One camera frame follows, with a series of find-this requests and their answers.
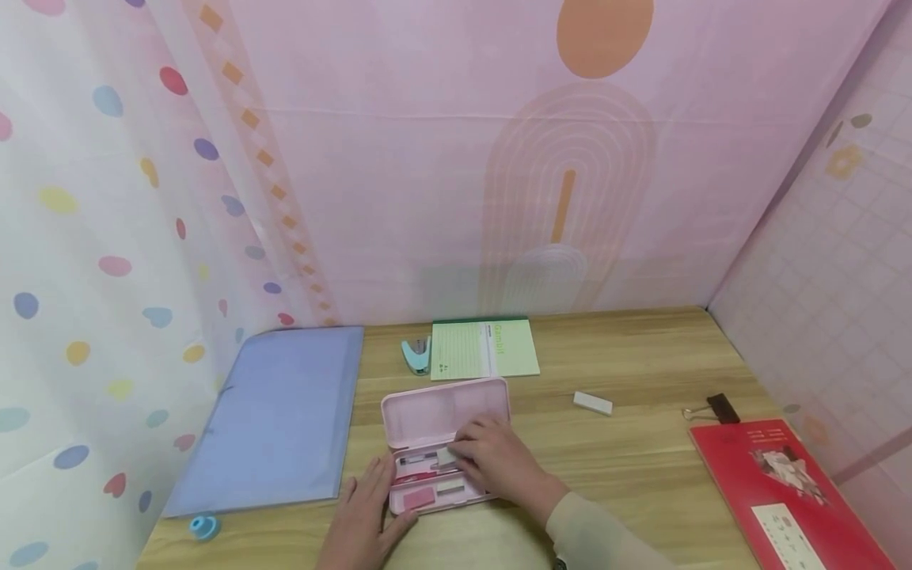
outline binder clip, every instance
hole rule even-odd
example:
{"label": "binder clip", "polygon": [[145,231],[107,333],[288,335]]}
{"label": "binder clip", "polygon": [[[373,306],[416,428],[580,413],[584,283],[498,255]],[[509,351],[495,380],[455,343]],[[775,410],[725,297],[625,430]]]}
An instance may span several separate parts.
{"label": "binder clip", "polygon": [[[691,420],[718,420],[719,423],[741,423],[741,418],[738,417],[738,412],[735,411],[735,408],[729,402],[729,399],[725,394],[716,394],[715,396],[709,396],[706,398],[706,403],[709,406],[703,406],[702,408],[690,409],[685,408],[681,410],[681,415],[684,416],[684,419],[687,421]],[[712,409],[714,416],[698,416],[696,414],[706,411],[707,409]]]}
{"label": "binder clip", "polygon": [[427,340],[402,341],[402,356],[409,365],[412,374],[426,376],[430,373],[430,337]]}

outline pink backdrop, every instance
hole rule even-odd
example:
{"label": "pink backdrop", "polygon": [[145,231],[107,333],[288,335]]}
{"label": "pink backdrop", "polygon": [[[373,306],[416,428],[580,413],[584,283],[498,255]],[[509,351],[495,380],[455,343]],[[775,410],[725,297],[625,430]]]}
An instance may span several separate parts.
{"label": "pink backdrop", "polygon": [[151,8],[320,325],[707,304],[885,5]]}
{"label": "pink backdrop", "polygon": [[835,109],[712,314],[887,551],[912,531],[912,14]]}

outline white eraser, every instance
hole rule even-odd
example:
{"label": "white eraser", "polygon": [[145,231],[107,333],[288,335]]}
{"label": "white eraser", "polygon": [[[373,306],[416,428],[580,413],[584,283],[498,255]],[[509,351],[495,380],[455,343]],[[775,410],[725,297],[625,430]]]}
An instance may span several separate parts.
{"label": "white eraser", "polygon": [[446,481],[438,483],[437,485],[437,494],[444,494],[446,492],[462,491],[465,488],[465,484],[459,480],[455,479],[453,481]]}
{"label": "white eraser", "polygon": [[615,407],[609,400],[596,398],[583,392],[576,392],[573,395],[573,403],[580,408],[590,409],[606,416],[610,416],[611,410]]}
{"label": "white eraser", "polygon": [[443,467],[444,465],[450,465],[451,463],[456,462],[456,456],[452,451],[448,450],[445,447],[441,447],[437,450],[437,468]]}

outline open pencil case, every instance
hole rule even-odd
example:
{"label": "open pencil case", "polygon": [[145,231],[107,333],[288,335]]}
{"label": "open pencil case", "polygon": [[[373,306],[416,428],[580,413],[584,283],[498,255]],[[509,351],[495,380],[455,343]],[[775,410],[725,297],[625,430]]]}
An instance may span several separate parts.
{"label": "open pencil case", "polygon": [[389,510],[435,513],[490,501],[448,458],[446,447],[478,414],[510,421],[510,395],[503,378],[482,378],[390,394],[380,402],[387,444],[396,462]]}

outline red book cover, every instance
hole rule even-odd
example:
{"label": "red book cover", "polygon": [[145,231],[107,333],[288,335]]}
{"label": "red book cover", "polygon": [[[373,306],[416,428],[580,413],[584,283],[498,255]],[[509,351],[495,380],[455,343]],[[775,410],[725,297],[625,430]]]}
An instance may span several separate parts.
{"label": "red book cover", "polygon": [[784,420],[690,437],[764,570],[896,570]]}

